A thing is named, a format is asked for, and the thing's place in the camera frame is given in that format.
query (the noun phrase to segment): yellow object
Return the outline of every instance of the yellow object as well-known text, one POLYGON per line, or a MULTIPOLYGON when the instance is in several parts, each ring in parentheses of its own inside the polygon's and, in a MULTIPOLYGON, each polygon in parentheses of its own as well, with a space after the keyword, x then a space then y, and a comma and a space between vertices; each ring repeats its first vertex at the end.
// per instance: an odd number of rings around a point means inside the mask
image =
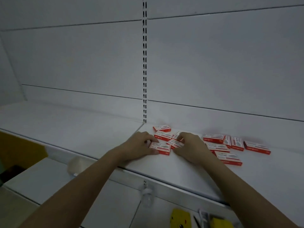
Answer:
POLYGON ((190 214, 181 209, 173 209, 170 219, 170 228, 191 228, 190 214))
POLYGON ((45 157, 44 146, 0 132, 0 159, 5 169, 13 165, 27 169, 45 157))
POLYGON ((213 218, 210 222, 211 228, 233 228, 231 222, 223 219, 213 218))

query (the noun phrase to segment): person's right hand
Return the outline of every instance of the person's right hand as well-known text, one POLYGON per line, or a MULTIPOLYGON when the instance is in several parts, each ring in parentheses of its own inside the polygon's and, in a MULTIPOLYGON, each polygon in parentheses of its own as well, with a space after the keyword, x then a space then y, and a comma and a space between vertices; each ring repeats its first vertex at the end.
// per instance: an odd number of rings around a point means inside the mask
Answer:
POLYGON ((192 133, 181 132, 177 138, 178 141, 184 139, 184 146, 182 148, 175 148, 173 151, 184 159, 194 164, 199 164, 204 153, 210 152, 205 143, 198 135, 192 133))

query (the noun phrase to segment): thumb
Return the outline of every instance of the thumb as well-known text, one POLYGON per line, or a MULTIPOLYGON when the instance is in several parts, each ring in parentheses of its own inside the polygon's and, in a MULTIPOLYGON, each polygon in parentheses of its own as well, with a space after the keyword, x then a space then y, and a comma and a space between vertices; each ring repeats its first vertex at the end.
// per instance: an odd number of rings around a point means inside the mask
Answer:
POLYGON ((147 155, 155 155, 155 154, 159 154, 159 151, 157 149, 147 148, 146 153, 147 155))
POLYGON ((180 156, 181 153, 182 153, 182 148, 179 148, 179 147, 178 148, 174 148, 173 152, 180 156))

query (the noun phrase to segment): red and white box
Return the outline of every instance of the red and white box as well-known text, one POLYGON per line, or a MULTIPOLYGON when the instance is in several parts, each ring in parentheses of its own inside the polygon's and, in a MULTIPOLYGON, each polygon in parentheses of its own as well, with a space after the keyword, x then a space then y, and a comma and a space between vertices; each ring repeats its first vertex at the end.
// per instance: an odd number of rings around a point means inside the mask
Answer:
POLYGON ((178 138, 178 136, 179 136, 180 133, 181 133, 181 131, 178 131, 172 138, 175 139, 175 140, 177 140, 177 138, 178 138))
POLYGON ((241 138, 230 137, 231 138, 231 148, 239 151, 244 151, 244 145, 241 138))
POLYGON ((243 162, 234 153, 224 153, 215 151, 215 156, 221 160, 224 164, 241 166, 243 162))
POLYGON ((167 142, 168 145, 171 145, 171 149, 174 149, 174 148, 178 148, 178 147, 183 147, 184 146, 184 143, 182 142, 179 142, 175 139, 171 139, 169 142, 167 142))
POLYGON ((163 141, 170 141, 173 137, 173 134, 170 134, 170 133, 166 133, 166 132, 163 132, 163 131, 157 131, 155 134, 154 134, 154 137, 160 139, 160 140, 163 140, 163 141))
POLYGON ((203 140, 206 142, 213 142, 213 143, 218 143, 218 144, 223 144, 225 140, 225 135, 223 134, 210 134, 207 133, 203 137, 203 140))
POLYGON ((160 154, 170 155, 171 146, 158 142, 151 142, 150 148, 157 149, 160 154))
POLYGON ((153 129, 155 131, 164 131, 164 132, 170 132, 171 131, 171 127, 168 125, 162 125, 162 126, 153 126, 153 129))
POLYGON ((244 145, 247 150, 255 151, 258 153, 264 153, 264 154, 268 154, 268 155, 271 153, 271 151, 262 144, 244 141, 244 145))
POLYGON ((230 153, 229 149, 224 144, 206 143, 208 149, 214 153, 215 151, 230 153))
POLYGON ((230 136, 225 135, 225 140, 224 140, 223 144, 225 144, 225 145, 227 146, 228 149, 231 149, 231 140, 230 140, 230 136))

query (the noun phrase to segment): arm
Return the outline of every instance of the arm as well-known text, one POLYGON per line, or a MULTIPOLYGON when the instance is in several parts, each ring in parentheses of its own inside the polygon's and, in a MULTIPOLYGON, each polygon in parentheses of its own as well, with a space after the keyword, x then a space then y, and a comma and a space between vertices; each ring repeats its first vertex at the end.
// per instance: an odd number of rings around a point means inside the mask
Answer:
POLYGON ((182 138, 184 146, 175 148, 174 152, 207 171, 245 228, 298 227, 226 167, 199 136, 182 132, 177 139, 182 138))
POLYGON ((158 154, 157 150, 147 147, 147 140, 158 142, 147 132, 137 132, 122 145, 108 151, 43 203, 19 228, 78 228, 103 185, 120 163, 148 154, 158 154))

